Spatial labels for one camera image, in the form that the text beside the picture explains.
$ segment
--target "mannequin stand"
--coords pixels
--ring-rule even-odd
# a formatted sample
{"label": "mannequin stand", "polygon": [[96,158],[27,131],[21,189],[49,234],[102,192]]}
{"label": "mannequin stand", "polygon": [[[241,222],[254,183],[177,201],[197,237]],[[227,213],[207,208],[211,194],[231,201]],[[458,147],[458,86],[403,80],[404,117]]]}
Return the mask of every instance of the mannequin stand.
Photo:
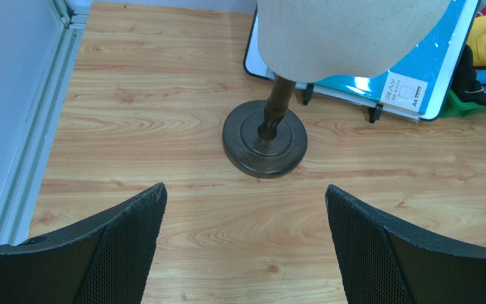
{"label": "mannequin stand", "polygon": [[297,167],[307,150],[307,133],[288,110],[296,83],[275,79],[267,102],[236,107],[223,128],[223,146],[230,161],[244,173],[262,179],[283,176]]}

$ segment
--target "mannequin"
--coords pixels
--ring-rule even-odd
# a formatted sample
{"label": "mannequin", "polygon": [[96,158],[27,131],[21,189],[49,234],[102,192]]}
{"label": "mannequin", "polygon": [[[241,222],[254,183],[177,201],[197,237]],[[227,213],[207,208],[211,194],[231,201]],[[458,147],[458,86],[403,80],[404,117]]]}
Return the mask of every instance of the mannequin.
{"label": "mannequin", "polygon": [[405,57],[442,18],[450,0],[258,0],[258,49],[277,75],[266,101],[228,116],[223,143],[232,163],[260,178],[302,160],[307,136],[288,110],[296,82],[331,75],[376,77]]}

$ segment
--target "black clip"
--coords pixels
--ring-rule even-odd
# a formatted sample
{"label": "black clip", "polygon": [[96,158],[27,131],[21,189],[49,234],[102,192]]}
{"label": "black clip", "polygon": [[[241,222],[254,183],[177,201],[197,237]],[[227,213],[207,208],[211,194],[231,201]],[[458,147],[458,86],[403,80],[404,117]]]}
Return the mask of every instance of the black clip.
{"label": "black clip", "polygon": [[373,124],[376,122],[376,120],[380,119],[380,116],[382,116],[383,112],[383,105],[382,104],[376,104],[376,108],[368,108],[368,122]]}
{"label": "black clip", "polygon": [[303,92],[303,104],[308,105],[309,101],[312,99],[312,94],[314,92],[314,84],[307,84],[307,88]]}

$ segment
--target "laminate floor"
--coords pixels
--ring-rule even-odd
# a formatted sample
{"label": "laminate floor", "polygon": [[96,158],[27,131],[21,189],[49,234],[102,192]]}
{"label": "laminate floor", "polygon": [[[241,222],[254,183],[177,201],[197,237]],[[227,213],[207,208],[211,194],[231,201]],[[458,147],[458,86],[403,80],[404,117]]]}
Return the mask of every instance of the laminate floor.
{"label": "laminate floor", "polygon": [[486,246],[486,114],[414,123],[316,96],[290,109],[309,146],[290,175],[239,172],[221,144],[252,15],[94,3],[30,236],[164,182],[144,303],[345,302],[324,194],[336,184],[431,231]]}

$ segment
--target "white wall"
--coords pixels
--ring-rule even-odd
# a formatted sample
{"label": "white wall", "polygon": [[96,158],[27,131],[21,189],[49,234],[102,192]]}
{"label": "white wall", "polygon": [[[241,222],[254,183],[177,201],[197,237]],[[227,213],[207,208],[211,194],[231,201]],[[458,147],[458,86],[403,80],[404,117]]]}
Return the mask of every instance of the white wall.
{"label": "white wall", "polygon": [[47,1],[0,0],[0,213],[61,30]]}
{"label": "white wall", "polygon": [[[67,0],[72,8],[89,7],[92,0]],[[169,6],[173,8],[194,8],[198,10],[234,11],[254,13],[256,0],[98,0],[109,3]]]}

